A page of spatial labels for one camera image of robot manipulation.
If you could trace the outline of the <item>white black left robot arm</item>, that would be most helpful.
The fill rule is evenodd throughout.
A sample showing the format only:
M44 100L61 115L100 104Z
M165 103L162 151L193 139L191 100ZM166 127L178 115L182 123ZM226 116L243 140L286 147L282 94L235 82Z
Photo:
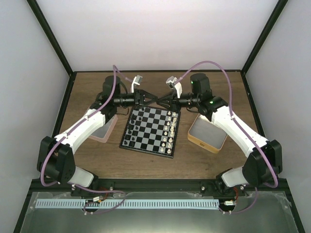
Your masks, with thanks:
M74 155L77 149L95 131L103 127L117 113L119 107L145 107L157 100L157 96L141 89L121 92L124 83L116 75L106 77L102 91L86 113L70 128L55 137L46 136L39 148L37 169L43 186L69 183L81 186L88 196L99 192L94 174L79 168Z

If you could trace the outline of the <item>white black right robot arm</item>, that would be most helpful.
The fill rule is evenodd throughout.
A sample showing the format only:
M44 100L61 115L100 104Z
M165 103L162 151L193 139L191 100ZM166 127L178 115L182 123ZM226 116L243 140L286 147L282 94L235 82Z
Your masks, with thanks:
M160 97L157 104L172 111L196 108L212 125L223 130L241 148L246 162L238 168L228 169L216 177L216 191L228 195L234 186L278 186L278 174L282 172L282 148L278 141L269 141L245 124L233 111L231 102L214 96L208 77L196 73L190 77L191 92L183 93L181 83L171 76L166 80L171 89Z

